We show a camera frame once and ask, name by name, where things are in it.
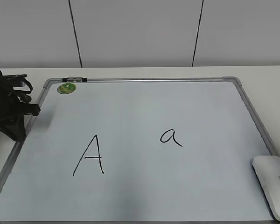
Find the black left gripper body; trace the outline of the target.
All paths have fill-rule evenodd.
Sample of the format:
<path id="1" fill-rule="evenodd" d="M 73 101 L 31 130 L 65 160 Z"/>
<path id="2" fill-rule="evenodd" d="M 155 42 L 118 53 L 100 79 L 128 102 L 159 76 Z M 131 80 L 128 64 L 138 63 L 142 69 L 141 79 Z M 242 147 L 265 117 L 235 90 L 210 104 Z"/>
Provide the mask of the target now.
<path id="1" fill-rule="evenodd" d="M 31 97 L 25 92 L 0 94 L 0 121 L 24 115 L 38 116 L 41 109 L 38 104 L 31 104 Z"/>

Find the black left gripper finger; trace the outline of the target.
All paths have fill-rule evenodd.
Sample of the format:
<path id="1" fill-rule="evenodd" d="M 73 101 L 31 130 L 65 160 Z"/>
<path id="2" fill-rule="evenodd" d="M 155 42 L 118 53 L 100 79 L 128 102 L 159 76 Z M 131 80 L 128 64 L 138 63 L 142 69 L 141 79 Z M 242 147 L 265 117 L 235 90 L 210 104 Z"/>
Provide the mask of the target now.
<path id="1" fill-rule="evenodd" d="M 0 132 L 5 134 L 6 136 L 8 136 L 10 139 L 14 140 L 13 132 L 8 127 L 6 127 L 5 125 L 3 125 L 1 123 L 0 123 Z"/>
<path id="2" fill-rule="evenodd" d="M 24 116 L 13 118 L 9 121 L 10 138 L 14 141 L 23 141 L 26 138 Z"/>

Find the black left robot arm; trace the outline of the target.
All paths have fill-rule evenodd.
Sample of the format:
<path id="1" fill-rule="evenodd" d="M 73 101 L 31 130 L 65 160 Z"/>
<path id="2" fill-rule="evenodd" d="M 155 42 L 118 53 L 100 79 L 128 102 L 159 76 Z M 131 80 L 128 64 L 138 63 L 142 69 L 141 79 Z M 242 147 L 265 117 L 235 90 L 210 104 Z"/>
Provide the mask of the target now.
<path id="1" fill-rule="evenodd" d="M 24 116 L 38 116 L 38 104 L 30 103 L 33 87 L 26 74 L 2 75 L 0 70 L 0 132 L 14 141 L 25 140 Z"/>

